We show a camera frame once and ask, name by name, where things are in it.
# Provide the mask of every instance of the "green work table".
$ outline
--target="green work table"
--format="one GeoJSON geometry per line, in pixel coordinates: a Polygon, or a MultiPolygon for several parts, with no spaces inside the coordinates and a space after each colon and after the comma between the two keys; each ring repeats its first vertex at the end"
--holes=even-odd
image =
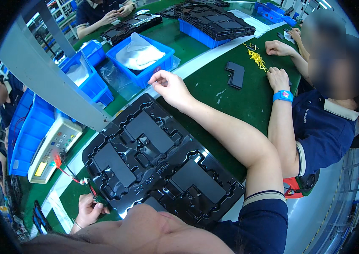
{"type": "MultiPolygon", "coordinates": [[[[155,13],[164,8],[167,8],[173,4],[180,3],[180,0],[162,0],[149,5],[145,5],[140,9],[149,9],[150,13],[155,13]]],[[[254,4],[250,3],[231,3],[227,9],[238,9],[249,15],[253,13],[254,4]]],[[[255,17],[262,22],[266,22],[263,17],[255,17]]],[[[101,27],[94,33],[85,36],[78,41],[74,48],[78,50],[84,42],[91,39],[102,41],[99,37],[101,32],[109,29],[111,26],[101,27]]],[[[283,33],[283,28],[288,28],[288,25],[283,25],[279,28],[274,28],[266,32],[260,38],[253,38],[250,42],[256,44],[258,49],[256,52],[260,54],[265,62],[266,68],[278,67],[286,70],[289,75],[289,79],[292,83],[291,90],[295,93],[299,81],[301,79],[300,74],[295,69],[292,61],[289,57],[277,57],[268,56],[265,52],[264,43],[269,40],[276,40],[277,32],[283,33]]],[[[209,50],[208,47],[198,42],[197,40],[187,36],[179,31],[179,22],[174,19],[163,19],[163,23],[148,29],[141,33],[142,35],[163,43],[175,50],[174,55],[181,59],[181,64],[185,64],[188,61],[192,61],[193,58],[209,50]]],[[[295,45],[283,40],[283,42],[293,46],[295,45]]],[[[105,52],[110,50],[111,46],[105,44],[103,49],[105,52]]],[[[108,60],[103,61],[96,69],[99,71],[108,60]]],[[[207,105],[218,109],[226,114],[232,115],[242,121],[245,121],[265,135],[267,134],[268,122],[271,114],[272,107],[272,95],[273,91],[268,83],[266,73],[264,70],[259,69],[254,60],[250,59],[248,49],[243,44],[233,48],[232,50],[220,55],[216,59],[212,60],[202,68],[198,69],[188,77],[184,79],[191,94],[198,100],[206,103],[207,105]],[[245,68],[243,78],[243,88],[241,90],[235,89],[228,85],[228,74],[225,70],[225,66],[228,61],[234,62],[245,68]]],[[[120,96],[114,89],[110,87],[115,100],[105,108],[105,111],[111,115],[118,113],[125,105],[127,101],[120,96]]],[[[165,103],[163,98],[158,98],[157,101],[172,114],[172,116],[184,126],[205,148],[217,159],[222,165],[227,168],[239,181],[243,181],[246,176],[246,168],[241,165],[213,136],[205,131],[195,121],[180,113],[178,110],[170,107],[165,103]]],[[[95,131],[86,128],[81,139],[74,145],[69,151],[68,156],[72,158],[78,154],[85,143],[95,135],[95,131]]],[[[40,204],[44,201],[49,193],[51,187],[54,185],[61,172],[56,171],[53,177],[46,185],[27,185],[29,191],[28,197],[24,199],[22,203],[22,210],[26,215],[26,226],[31,228],[32,223],[28,221],[31,218],[34,200],[38,200],[40,204]]],[[[89,177],[88,172],[84,168],[77,175],[78,178],[89,177]]],[[[70,184],[68,188],[60,195],[60,201],[64,206],[64,209],[69,217],[75,218],[78,213],[77,203],[79,195],[89,193],[87,186],[78,184],[70,184]]],[[[47,219],[50,225],[55,231],[63,232],[63,228],[60,225],[54,211],[52,210],[47,219]]],[[[100,218],[102,220],[117,220],[120,219],[117,213],[112,212],[110,215],[103,215],[100,218]]]]}

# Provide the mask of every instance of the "stack of black trays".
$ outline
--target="stack of black trays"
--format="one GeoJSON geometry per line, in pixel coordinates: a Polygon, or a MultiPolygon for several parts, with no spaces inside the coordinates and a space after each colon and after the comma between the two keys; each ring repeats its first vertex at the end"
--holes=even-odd
{"type": "Polygon", "coordinates": [[[210,229],[244,187],[149,95],[120,113],[85,148],[82,161],[124,217],[140,203],[210,229]]]}
{"type": "Polygon", "coordinates": [[[256,31],[243,19],[214,4],[184,3],[177,5],[174,14],[215,41],[253,35],[256,31]]]}
{"type": "Polygon", "coordinates": [[[229,7],[230,3],[222,0],[185,0],[186,3],[192,4],[214,4],[217,7],[229,7]]]}
{"type": "Polygon", "coordinates": [[[114,46],[129,37],[132,33],[141,33],[161,22],[162,17],[160,15],[149,13],[139,14],[124,22],[118,23],[109,30],[101,33],[100,36],[103,40],[114,46]]]}

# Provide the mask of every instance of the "black wire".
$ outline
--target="black wire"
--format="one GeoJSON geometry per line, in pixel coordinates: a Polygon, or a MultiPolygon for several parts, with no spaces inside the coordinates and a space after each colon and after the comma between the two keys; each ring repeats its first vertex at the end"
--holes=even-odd
{"type": "Polygon", "coordinates": [[[70,173],[73,175],[73,177],[74,177],[76,180],[80,181],[79,178],[77,178],[77,176],[74,174],[74,172],[72,172],[72,170],[68,167],[68,164],[66,164],[64,158],[61,157],[61,160],[62,160],[62,162],[65,164],[65,167],[66,167],[66,168],[70,171],[70,173]]]}

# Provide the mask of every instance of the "hand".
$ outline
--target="hand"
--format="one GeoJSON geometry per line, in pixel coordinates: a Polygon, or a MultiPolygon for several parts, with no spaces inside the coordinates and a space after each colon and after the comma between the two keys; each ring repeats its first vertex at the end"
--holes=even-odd
{"type": "Polygon", "coordinates": [[[288,46],[285,43],[282,43],[280,41],[266,41],[266,53],[267,55],[276,55],[276,56],[291,56],[294,53],[294,48],[291,46],[288,46]]]}
{"type": "Polygon", "coordinates": [[[153,84],[154,90],[161,94],[164,100],[184,112],[196,99],[189,93],[182,78],[168,71],[160,70],[150,78],[148,84],[153,84]]]}
{"type": "Polygon", "coordinates": [[[301,32],[298,32],[297,30],[294,29],[297,29],[299,31],[298,28],[293,28],[293,30],[288,31],[287,33],[291,35],[291,38],[293,38],[295,41],[301,41],[301,32]]]}
{"type": "Polygon", "coordinates": [[[274,93],[277,93],[279,90],[290,90],[288,75],[284,69],[270,67],[269,72],[267,72],[267,78],[274,93]]]}
{"type": "Polygon", "coordinates": [[[114,21],[116,21],[119,13],[115,10],[109,11],[105,14],[105,16],[100,20],[102,26],[108,25],[114,21]]]}
{"type": "Polygon", "coordinates": [[[92,194],[80,195],[79,197],[79,212],[76,223],[81,227],[87,227],[95,223],[101,213],[110,213],[107,207],[102,203],[96,203],[93,200],[92,194]]]}
{"type": "Polygon", "coordinates": [[[134,10],[134,6],[132,4],[128,4],[128,5],[122,6],[116,12],[118,13],[119,17],[124,18],[124,17],[127,17],[133,10],[134,10]]]}

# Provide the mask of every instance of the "shirt collar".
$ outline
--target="shirt collar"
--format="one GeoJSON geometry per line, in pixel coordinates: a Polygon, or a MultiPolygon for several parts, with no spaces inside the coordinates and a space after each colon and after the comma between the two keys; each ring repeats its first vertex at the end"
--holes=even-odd
{"type": "Polygon", "coordinates": [[[99,4],[97,4],[97,3],[94,3],[94,2],[92,2],[91,0],[86,0],[88,3],[89,3],[89,5],[94,9],[94,8],[96,8],[99,4]]]}
{"type": "Polygon", "coordinates": [[[324,110],[352,121],[355,121],[359,116],[359,112],[342,107],[327,99],[325,100],[324,110]]]}

